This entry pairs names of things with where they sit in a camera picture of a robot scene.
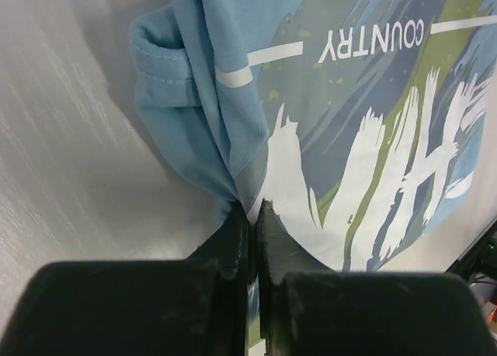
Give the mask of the light blue printed t-shirt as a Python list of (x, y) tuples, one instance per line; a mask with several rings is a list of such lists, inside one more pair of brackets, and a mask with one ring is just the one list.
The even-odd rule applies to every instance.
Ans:
[(464, 200), (496, 0), (171, 0), (130, 26), (160, 152), (325, 266), (376, 271)]

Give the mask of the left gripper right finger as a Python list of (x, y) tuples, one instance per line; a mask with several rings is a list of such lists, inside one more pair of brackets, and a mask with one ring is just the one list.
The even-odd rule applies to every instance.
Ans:
[(256, 223), (260, 334), (269, 355), (494, 355), (467, 284), (451, 273), (338, 273), (283, 227)]

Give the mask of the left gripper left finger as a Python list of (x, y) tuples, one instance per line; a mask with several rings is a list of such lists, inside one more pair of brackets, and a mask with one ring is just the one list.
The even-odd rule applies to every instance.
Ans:
[(245, 355), (248, 237), (236, 205), (183, 260), (47, 264), (21, 295), (1, 353)]

